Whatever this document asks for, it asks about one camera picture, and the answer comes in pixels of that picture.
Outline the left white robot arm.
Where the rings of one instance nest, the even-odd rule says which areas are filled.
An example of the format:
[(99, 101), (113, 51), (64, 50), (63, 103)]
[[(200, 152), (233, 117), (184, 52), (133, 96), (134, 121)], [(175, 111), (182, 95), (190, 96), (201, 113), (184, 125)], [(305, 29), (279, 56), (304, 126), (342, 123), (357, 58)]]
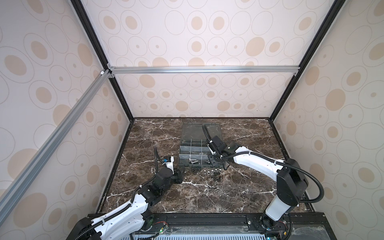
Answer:
[(153, 222), (150, 208), (162, 199), (172, 185), (181, 184), (185, 169), (160, 169), (150, 180), (137, 187), (132, 198), (120, 207), (97, 218), (79, 220), (68, 240), (120, 240), (146, 228)]

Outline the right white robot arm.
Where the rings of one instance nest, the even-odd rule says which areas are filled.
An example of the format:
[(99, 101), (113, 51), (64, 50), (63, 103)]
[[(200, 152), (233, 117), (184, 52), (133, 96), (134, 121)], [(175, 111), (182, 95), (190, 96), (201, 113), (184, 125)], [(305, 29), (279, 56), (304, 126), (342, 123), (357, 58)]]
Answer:
[(234, 142), (227, 145), (217, 136), (208, 138), (207, 146), (213, 160), (223, 163), (225, 169), (233, 162), (256, 170), (276, 182), (276, 196), (263, 213), (265, 222), (279, 221), (284, 214), (295, 208), (304, 196), (308, 180), (295, 160), (273, 159)]

